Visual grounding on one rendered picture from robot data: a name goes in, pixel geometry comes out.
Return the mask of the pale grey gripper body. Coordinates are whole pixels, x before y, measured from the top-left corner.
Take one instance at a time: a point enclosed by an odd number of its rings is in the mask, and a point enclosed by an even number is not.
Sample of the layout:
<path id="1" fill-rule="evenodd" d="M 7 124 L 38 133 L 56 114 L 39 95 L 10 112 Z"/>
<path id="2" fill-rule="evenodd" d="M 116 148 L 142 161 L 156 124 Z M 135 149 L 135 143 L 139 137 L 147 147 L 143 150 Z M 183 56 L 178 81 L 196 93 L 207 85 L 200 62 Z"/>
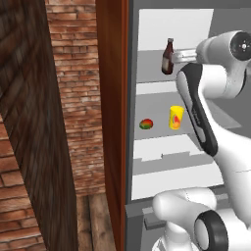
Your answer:
<path id="1" fill-rule="evenodd" d="M 172 62 L 174 64 L 195 62 L 197 53 L 195 49 L 175 50 L 172 55 Z"/>

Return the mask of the grey fridge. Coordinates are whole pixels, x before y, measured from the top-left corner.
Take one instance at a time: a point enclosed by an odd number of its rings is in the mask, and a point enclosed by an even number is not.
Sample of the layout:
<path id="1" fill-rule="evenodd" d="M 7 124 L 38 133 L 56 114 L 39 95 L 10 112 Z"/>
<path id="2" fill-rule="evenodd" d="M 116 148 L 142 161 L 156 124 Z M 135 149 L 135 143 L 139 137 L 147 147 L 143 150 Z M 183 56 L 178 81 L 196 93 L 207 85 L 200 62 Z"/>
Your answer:
<path id="1" fill-rule="evenodd" d="M 163 53 L 168 39 L 175 50 L 195 49 L 204 40 L 222 33 L 242 30 L 251 34 L 251 0 L 129 0 L 127 123 L 125 149 L 125 251 L 152 251 L 164 235 L 166 223 L 153 211 L 155 196 L 132 200 L 132 177 L 217 163 L 200 146 L 186 107 L 176 92 L 136 94 L 143 82 L 174 81 L 188 63 L 174 64 L 173 73 L 162 73 Z M 207 101 L 216 123 L 251 139 L 251 62 L 246 68 L 243 90 L 234 98 Z M 169 128 L 170 108 L 184 108 L 179 129 Z M 150 129 L 141 129 L 144 119 L 153 121 Z M 160 160 L 143 162 L 133 158 L 135 140 L 186 134 L 201 150 L 163 155 Z M 230 207 L 225 184 L 211 189 L 217 208 Z"/>

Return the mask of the white fridge shelf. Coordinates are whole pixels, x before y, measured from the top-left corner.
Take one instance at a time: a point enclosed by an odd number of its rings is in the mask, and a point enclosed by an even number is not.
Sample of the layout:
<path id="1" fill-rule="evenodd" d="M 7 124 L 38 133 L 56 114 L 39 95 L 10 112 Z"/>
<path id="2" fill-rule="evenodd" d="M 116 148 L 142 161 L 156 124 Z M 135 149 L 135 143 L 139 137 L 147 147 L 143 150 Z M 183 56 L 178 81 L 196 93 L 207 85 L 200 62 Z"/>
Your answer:
<path id="1" fill-rule="evenodd" d="M 137 175 L 132 177 L 131 199 L 152 197 L 166 190 L 208 187 L 223 183 L 221 172 L 215 163 Z"/>
<path id="2" fill-rule="evenodd" d="M 176 83 L 174 81 L 143 82 L 136 85 L 137 95 L 166 92 L 176 92 Z"/>
<path id="3" fill-rule="evenodd" d="M 163 155 L 188 152 L 200 154 L 201 150 L 186 134 L 135 140 L 133 158 L 143 162 L 160 160 Z"/>

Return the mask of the dark brown glass bottle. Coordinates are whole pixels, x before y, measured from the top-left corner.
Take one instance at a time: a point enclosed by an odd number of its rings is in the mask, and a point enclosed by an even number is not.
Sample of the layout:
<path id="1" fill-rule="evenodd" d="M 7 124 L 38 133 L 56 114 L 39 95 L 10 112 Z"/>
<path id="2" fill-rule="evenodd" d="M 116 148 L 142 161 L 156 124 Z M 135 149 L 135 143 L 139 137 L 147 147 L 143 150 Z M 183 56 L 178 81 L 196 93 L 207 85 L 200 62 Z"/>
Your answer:
<path id="1" fill-rule="evenodd" d="M 174 53 L 173 42 L 174 40 L 172 38 L 168 39 L 167 47 L 163 53 L 162 73 L 165 75 L 171 75 L 173 73 L 173 68 L 174 68 L 174 64 L 172 62 L 172 55 Z"/>

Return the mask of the yellow drink carton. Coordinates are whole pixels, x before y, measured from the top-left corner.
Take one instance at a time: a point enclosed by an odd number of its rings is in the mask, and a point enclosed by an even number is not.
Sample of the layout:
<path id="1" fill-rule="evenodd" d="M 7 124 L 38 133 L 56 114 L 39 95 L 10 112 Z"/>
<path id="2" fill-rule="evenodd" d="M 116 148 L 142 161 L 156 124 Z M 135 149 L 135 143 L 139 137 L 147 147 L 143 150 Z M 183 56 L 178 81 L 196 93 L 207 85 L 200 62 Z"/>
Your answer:
<path id="1" fill-rule="evenodd" d="M 172 106 L 170 108 L 169 128 L 179 129 L 183 117 L 184 108 L 181 106 Z"/>

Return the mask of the red and green mango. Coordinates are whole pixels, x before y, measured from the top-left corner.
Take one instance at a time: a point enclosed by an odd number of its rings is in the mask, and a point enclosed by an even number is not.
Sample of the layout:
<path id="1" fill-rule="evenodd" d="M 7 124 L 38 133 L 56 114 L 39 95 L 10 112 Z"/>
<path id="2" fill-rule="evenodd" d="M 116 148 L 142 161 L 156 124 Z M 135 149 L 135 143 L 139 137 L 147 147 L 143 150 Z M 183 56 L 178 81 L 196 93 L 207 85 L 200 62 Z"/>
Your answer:
<path id="1" fill-rule="evenodd" d="M 139 127 L 141 129 L 150 129 L 153 127 L 153 121 L 150 119 L 144 119 L 140 122 Z"/>

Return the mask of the brown wooden cabinet panel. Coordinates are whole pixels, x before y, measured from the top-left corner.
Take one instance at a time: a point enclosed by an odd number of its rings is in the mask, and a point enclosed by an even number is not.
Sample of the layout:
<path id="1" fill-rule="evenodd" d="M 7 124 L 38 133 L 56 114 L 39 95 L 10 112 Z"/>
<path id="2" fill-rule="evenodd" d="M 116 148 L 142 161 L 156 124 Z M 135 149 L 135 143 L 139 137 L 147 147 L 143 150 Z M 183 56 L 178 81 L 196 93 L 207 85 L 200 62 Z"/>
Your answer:
<path id="1" fill-rule="evenodd" d="M 117 251 L 125 251 L 128 0 L 96 0 L 105 187 Z"/>

